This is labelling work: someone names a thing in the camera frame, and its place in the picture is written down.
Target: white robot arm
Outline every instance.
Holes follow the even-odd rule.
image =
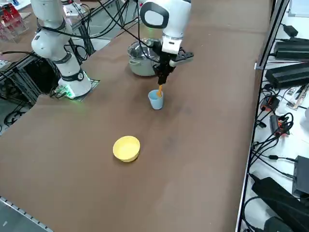
[[[72,28],[63,18],[60,0],[31,0],[34,14],[45,27],[72,33]],[[58,84],[68,98],[82,96],[91,89],[91,82],[81,69],[74,54],[66,51],[64,45],[70,36],[41,29],[32,40],[33,51],[40,57],[50,59],[59,69],[62,78]]]
[[[163,29],[163,52],[178,54],[190,10],[191,0],[147,0],[140,18],[149,28]]]
[[[147,0],[140,8],[140,18],[147,27],[163,29],[162,42],[152,45],[160,57],[159,64],[153,66],[159,85],[166,83],[177,65],[193,59],[194,54],[181,47],[190,10],[191,0]]]

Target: pot handle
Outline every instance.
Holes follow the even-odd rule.
[[[130,63],[131,65],[140,65],[140,62],[136,62],[136,61],[134,61],[134,60],[130,60],[129,63]]]

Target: tabletop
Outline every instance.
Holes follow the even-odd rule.
[[[129,70],[134,39],[112,40],[82,65],[100,80],[83,102],[41,96],[1,138],[1,195],[56,232],[234,230],[268,24],[267,0],[195,1],[183,41],[195,57],[160,111],[157,78]],[[141,143],[129,164],[112,155],[124,135]]]

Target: blue cup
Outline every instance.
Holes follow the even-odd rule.
[[[150,104],[153,107],[154,110],[160,110],[163,107],[163,100],[164,100],[164,93],[162,93],[161,97],[158,97],[157,95],[158,90],[154,89],[149,92],[148,98],[150,100]]]

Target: metal pot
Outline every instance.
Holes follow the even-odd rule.
[[[154,41],[159,41],[158,39],[146,39],[143,40],[147,45],[151,45]],[[127,53],[130,57],[129,60],[129,66],[133,73],[139,75],[139,76],[153,76],[155,75],[155,72],[153,70],[154,62],[149,60],[142,52],[142,49],[144,50],[144,53],[146,56],[150,57],[154,60],[159,60],[159,56],[147,46],[141,44],[138,41],[135,41],[131,46],[128,48]]]

